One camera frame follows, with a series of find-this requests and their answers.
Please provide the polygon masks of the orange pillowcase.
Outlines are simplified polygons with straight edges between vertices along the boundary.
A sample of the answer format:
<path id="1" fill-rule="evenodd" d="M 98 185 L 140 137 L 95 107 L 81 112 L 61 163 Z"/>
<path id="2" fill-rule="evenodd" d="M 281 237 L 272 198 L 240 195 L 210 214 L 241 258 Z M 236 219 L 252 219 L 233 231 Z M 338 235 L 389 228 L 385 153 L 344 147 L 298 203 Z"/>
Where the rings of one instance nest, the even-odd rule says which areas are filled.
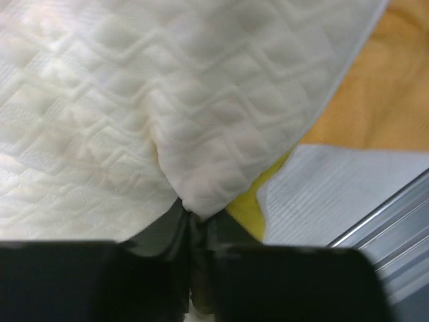
<path id="1" fill-rule="evenodd" d="M 428 150 L 427 1 L 389 4 L 302 143 Z"/>

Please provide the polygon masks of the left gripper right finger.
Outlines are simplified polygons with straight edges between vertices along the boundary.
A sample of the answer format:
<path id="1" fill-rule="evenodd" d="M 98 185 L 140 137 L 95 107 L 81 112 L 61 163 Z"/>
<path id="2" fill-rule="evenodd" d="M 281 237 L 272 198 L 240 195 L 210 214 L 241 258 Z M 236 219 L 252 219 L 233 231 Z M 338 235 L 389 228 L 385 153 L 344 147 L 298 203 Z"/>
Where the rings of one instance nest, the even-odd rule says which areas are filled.
<path id="1" fill-rule="evenodd" d="M 192 304 L 215 321 L 395 321 L 353 248 L 268 246 L 226 211 L 192 220 Z"/>

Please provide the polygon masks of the cream memory foam pillow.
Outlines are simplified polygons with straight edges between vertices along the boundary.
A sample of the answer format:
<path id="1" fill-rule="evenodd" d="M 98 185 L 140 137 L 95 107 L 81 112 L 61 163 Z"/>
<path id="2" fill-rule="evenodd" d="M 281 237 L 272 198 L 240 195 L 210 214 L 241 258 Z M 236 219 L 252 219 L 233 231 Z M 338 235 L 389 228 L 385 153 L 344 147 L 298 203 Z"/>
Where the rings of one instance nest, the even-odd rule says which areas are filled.
<path id="1" fill-rule="evenodd" d="M 386 1 L 2 1 L 1 239 L 220 211 L 323 112 Z"/>

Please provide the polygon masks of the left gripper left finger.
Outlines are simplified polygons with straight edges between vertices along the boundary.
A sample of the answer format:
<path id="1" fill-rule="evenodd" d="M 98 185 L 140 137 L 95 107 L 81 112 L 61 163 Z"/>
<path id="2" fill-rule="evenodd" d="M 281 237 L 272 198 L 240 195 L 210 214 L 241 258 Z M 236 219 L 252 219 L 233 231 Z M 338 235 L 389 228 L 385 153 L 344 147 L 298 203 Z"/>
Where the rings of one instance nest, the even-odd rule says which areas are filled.
<path id="1" fill-rule="evenodd" d="M 175 201 L 133 237 L 1 242 L 2 321 L 182 321 L 189 215 Z"/>

